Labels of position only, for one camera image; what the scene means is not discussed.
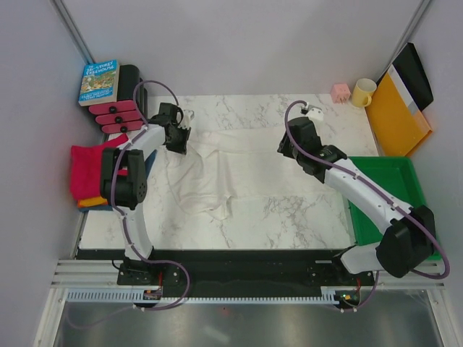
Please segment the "white t shirt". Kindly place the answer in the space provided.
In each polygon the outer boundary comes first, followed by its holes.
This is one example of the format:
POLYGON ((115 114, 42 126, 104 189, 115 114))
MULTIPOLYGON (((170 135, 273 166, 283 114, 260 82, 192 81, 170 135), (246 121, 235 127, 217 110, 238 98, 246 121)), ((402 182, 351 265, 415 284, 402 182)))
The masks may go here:
POLYGON ((332 188, 278 153, 284 127, 193 132, 186 155, 168 152, 166 174, 178 206, 223 220, 230 199, 307 196, 332 188))

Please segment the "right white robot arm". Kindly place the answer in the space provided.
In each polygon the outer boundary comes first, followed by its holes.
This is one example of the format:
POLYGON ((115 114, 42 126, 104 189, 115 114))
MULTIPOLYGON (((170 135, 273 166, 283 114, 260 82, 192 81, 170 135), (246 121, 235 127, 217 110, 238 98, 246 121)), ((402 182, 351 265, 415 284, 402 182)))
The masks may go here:
POLYGON ((345 285, 366 271, 385 270, 402 278, 436 250, 433 212, 413 207, 377 185, 334 145, 322 145, 314 123, 298 117, 285 123, 278 152, 293 158, 303 171, 335 189, 361 210, 380 231, 379 242, 343 251, 331 266, 332 278, 345 285))

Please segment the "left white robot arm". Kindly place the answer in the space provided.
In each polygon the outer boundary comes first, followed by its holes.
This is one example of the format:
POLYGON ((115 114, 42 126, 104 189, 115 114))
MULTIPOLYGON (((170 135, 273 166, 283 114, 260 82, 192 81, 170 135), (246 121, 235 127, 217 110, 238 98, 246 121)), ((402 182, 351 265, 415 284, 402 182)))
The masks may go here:
POLYGON ((107 147, 101 156, 100 194, 118 215, 124 234, 124 256, 139 261, 133 274, 141 283, 158 278, 158 266, 149 257, 153 245, 143 214, 148 193, 146 159, 160 147, 185 155, 190 137, 190 119, 176 104, 161 103, 158 113, 143 119, 140 132, 118 147, 107 147))

